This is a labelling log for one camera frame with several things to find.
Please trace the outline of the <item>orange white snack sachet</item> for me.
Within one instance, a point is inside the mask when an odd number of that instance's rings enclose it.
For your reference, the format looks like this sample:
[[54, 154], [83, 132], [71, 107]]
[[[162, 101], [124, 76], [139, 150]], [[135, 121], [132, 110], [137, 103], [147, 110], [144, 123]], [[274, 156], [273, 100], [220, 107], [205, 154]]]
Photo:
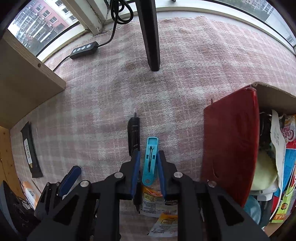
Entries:
[[165, 201], [160, 191], [142, 187], [142, 203], [139, 210], [141, 215], [159, 218], [161, 214], [177, 215], [177, 201]]

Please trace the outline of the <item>coffee mate sachet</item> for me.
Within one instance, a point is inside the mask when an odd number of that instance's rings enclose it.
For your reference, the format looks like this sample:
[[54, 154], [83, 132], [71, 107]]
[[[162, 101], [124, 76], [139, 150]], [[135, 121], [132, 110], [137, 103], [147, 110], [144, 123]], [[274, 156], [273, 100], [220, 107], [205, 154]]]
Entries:
[[285, 117], [285, 123], [281, 129], [287, 149], [295, 149], [295, 115]]

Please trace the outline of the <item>pink plaid table cloth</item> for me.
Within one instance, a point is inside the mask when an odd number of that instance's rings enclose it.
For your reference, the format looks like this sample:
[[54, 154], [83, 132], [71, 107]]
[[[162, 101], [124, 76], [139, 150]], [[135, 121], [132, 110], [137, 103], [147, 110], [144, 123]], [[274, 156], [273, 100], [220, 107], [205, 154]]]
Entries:
[[[295, 54], [271, 36], [246, 27], [195, 18], [158, 22], [160, 68], [151, 71], [139, 23], [110, 32], [86, 34], [46, 61], [66, 82], [61, 93], [16, 123], [11, 150], [21, 183], [42, 190], [73, 166], [81, 180], [97, 182], [130, 160], [127, 124], [137, 109], [140, 151], [147, 138], [177, 170], [201, 179], [204, 109], [255, 82], [295, 94]], [[70, 59], [71, 52], [97, 42], [93, 54]], [[31, 124], [37, 159], [43, 173], [33, 178], [21, 130]]]

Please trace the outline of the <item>black tripod leg stand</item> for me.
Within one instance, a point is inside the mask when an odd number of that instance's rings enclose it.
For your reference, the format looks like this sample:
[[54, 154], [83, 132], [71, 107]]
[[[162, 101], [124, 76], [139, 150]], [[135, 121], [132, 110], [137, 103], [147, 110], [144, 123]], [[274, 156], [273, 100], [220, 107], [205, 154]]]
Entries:
[[153, 0], [135, 1], [142, 36], [144, 40], [147, 61], [151, 71], [159, 71], [160, 50], [156, 4]]

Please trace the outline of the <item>wooden shelf board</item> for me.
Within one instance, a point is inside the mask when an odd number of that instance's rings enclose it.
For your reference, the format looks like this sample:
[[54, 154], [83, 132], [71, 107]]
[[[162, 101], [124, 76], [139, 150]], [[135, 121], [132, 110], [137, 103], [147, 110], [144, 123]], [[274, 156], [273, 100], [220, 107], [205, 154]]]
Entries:
[[8, 30], [1, 38], [1, 126], [11, 129], [66, 82], [27, 50]]

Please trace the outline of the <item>white paper envelope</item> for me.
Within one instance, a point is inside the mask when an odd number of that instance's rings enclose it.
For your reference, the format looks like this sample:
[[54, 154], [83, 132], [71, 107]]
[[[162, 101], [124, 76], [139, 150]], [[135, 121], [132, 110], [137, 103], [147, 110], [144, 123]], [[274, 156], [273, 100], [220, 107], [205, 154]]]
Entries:
[[275, 163], [277, 170], [278, 187], [280, 191], [282, 191], [286, 143], [280, 131], [280, 121], [278, 113], [275, 110], [272, 110], [270, 137], [271, 142], [275, 147]]

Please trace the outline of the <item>red cardboard storage box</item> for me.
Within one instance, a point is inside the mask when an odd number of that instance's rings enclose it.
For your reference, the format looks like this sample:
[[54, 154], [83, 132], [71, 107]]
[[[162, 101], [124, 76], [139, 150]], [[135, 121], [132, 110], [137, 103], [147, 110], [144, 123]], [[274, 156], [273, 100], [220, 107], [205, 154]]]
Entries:
[[283, 222], [295, 186], [295, 149], [286, 148], [282, 191], [278, 187], [272, 110], [281, 131], [285, 117], [295, 115], [295, 97], [260, 82], [204, 109], [201, 179], [215, 182], [260, 227]]

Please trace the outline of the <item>light blue plastic clothespin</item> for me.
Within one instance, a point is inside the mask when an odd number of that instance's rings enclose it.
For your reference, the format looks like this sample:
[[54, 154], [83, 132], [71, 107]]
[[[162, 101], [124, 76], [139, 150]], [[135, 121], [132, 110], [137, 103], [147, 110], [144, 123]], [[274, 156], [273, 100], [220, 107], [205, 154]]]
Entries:
[[148, 137], [144, 156], [144, 168], [142, 172], [142, 183], [151, 186], [157, 178], [157, 154], [159, 151], [159, 139]]

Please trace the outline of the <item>black flat sachet packet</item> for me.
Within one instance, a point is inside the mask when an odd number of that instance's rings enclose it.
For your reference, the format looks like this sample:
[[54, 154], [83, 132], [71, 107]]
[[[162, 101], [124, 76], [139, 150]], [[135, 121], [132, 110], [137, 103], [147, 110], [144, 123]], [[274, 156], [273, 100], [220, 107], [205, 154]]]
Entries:
[[29, 166], [30, 173], [33, 178], [41, 178], [43, 177], [43, 173], [41, 171], [32, 136], [31, 124], [27, 122], [21, 130], [22, 138], [23, 138], [23, 148], [25, 150], [27, 163]]

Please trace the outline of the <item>black marker pen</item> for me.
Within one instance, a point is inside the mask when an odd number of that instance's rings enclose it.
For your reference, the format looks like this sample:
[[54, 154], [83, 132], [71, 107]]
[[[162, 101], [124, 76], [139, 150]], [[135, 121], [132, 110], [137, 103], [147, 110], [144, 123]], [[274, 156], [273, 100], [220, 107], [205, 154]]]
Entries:
[[133, 109], [133, 115], [127, 124], [128, 151], [132, 156], [134, 150], [140, 150], [140, 118], [137, 116], [137, 109]]

